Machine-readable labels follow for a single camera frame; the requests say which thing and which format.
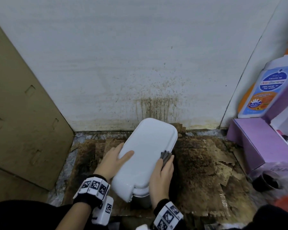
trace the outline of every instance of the brown stain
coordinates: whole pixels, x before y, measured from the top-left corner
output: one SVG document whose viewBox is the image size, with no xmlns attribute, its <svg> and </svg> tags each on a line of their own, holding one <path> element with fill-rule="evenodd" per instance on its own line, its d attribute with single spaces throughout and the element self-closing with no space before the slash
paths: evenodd
<svg viewBox="0 0 288 230">
<path fill-rule="evenodd" d="M 136 100 L 137 117 L 138 119 L 154 118 L 164 122 L 176 120 L 178 113 L 177 101 L 177 97 L 155 97 Z"/>
</svg>

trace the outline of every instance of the wrist strap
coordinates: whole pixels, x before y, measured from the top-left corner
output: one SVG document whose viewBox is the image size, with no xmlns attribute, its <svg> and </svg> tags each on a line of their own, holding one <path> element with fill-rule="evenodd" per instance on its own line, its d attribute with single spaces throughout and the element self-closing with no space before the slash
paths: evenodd
<svg viewBox="0 0 288 230">
<path fill-rule="evenodd" d="M 96 204 L 94 205 L 92 201 L 96 199 L 90 197 L 96 197 L 97 200 L 103 202 L 109 189 L 110 185 L 104 179 L 98 177 L 87 178 L 83 181 L 77 193 L 73 197 L 74 203 L 85 202 L 93 209 Z"/>
<path fill-rule="evenodd" d="M 158 213 L 154 225 L 158 230 L 174 229 L 181 219 L 183 214 L 172 202 L 168 202 Z"/>
</svg>

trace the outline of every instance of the orange label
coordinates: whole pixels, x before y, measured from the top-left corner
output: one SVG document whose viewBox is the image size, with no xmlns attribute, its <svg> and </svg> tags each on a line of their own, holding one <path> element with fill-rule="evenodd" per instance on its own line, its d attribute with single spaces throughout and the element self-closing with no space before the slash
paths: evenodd
<svg viewBox="0 0 288 230">
<path fill-rule="evenodd" d="M 264 110 L 277 95 L 276 92 L 261 92 L 252 96 L 248 108 L 252 110 Z"/>
</svg>

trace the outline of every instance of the product box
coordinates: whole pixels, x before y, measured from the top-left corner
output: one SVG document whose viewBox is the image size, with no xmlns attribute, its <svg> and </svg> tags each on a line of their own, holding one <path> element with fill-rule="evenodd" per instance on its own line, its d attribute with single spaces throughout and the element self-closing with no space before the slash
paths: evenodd
<svg viewBox="0 0 288 230">
<path fill-rule="evenodd" d="M 288 87 L 260 118 L 233 119 L 227 139 L 244 148 L 246 173 L 288 175 Z"/>
</svg>

